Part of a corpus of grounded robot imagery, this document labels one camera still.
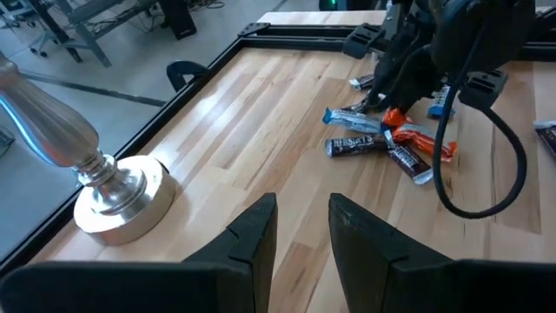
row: round metal base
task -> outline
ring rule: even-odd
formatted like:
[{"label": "round metal base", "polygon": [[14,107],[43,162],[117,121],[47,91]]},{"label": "round metal base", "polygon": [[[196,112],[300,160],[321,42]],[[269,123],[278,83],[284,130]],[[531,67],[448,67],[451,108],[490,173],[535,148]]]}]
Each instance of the round metal base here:
[{"label": "round metal base", "polygon": [[112,208],[106,208],[107,198],[110,200],[112,194],[117,194],[118,190],[114,189],[120,182],[104,184],[112,183],[113,190],[106,190],[103,185],[85,187],[74,209],[77,226],[105,245],[128,243],[147,233],[166,214],[175,194],[174,179],[153,157],[131,156],[118,161],[117,167],[126,173],[142,171],[145,182],[142,188],[125,202],[109,201]]}]

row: black metal frame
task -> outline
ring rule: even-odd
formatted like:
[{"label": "black metal frame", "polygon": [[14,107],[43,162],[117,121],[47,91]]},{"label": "black metal frame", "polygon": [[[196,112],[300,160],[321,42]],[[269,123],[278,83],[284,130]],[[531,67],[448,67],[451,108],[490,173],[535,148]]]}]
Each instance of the black metal frame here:
[{"label": "black metal frame", "polygon": [[[278,50],[318,50],[341,52],[346,38],[356,25],[270,25],[251,23],[207,68],[202,75],[186,83],[184,87],[161,110],[136,133],[116,154],[117,159],[137,154],[174,115],[181,110],[226,64],[243,48]],[[556,61],[556,43],[526,45],[525,56],[520,60]],[[180,74],[170,70],[169,76]],[[73,217],[73,207],[81,190],[68,197],[50,216],[45,218],[0,263],[0,277],[19,266],[25,265],[47,244]]]}]

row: concrete floor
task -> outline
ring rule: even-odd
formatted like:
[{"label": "concrete floor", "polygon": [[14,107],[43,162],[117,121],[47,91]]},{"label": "concrete floor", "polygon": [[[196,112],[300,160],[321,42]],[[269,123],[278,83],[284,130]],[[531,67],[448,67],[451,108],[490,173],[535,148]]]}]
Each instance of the concrete floor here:
[{"label": "concrete floor", "polygon": [[[128,0],[102,18],[112,17],[135,2]],[[45,48],[49,57],[33,55],[28,45],[40,30],[26,25],[20,29],[0,30],[0,50],[22,70],[166,101],[174,95],[165,73],[168,63],[183,59],[209,64],[247,23],[256,21],[268,11],[318,10],[316,0],[224,0],[224,3],[225,7],[218,10],[193,12],[198,31],[181,41],[176,41],[170,30],[156,28],[145,33],[143,24],[149,27],[150,20],[134,17],[99,41],[113,64],[110,68],[102,67],[87,50],[79,50],[83,63],[75,63],[64,49],[53,43]],[[51,11],[51,14],[60,24],[65,24],[57,12]],[[106,153],[118,151],[159,110],[53,84],[33,83],[88,118],[96,127],[101,149]],[[0,158],[1,260],[71,194],[76,179],[71,170],[56,168],[38,159],[3,110],[0,110],[0,125],[17,137]]]}]

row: silver metal lamp base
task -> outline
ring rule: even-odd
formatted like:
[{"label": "silver metal lamp base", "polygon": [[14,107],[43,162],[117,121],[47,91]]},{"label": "silver metal lamp base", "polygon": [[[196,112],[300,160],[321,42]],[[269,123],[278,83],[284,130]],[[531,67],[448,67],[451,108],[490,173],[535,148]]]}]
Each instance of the silver metal lamp base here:
[{"label": "silver metal lamp base", "polygon": [[160,222],[175,195],[175,180],[150,156],[113,159],[115,175],[84,187],[74,209],[77,226],[105,245],[131,242]]}]

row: wooden table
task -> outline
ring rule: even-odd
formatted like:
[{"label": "wooden table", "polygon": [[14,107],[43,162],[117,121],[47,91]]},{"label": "wooden table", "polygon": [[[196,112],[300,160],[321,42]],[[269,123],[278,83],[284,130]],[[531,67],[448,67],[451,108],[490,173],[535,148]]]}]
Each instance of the wooden table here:
[{"label": "wooden table", "polygon": [[[268,13],[271,23],[380,23],[384,12]],[[371,72],[371,59],[340,53],[243,50],[145,147],[180,182],[168,215],[139,240],[103,247],[69,224],[34,262],[178,262],[215,237],[267,191],[278,196],[278,245],[270,311],[347,311],[328,235],[328,196],[341,192],[399,230],[452,258],[556,260],[556,165],[533,120],[556,118],[556,65],[511,63],[495,109],[520,136],[529,160],[518,200],[493,218],[469,221],[446,211],[434,185],[416,186],[382,154],[328,158],[326,107],[364,97],[347,79]],[[432,130],[427,101],[410,116]],[[513,151],[480,113],[456,104],[447,137],[459,155],[444,168],[455,203],[480,210],[506,195]]]}]

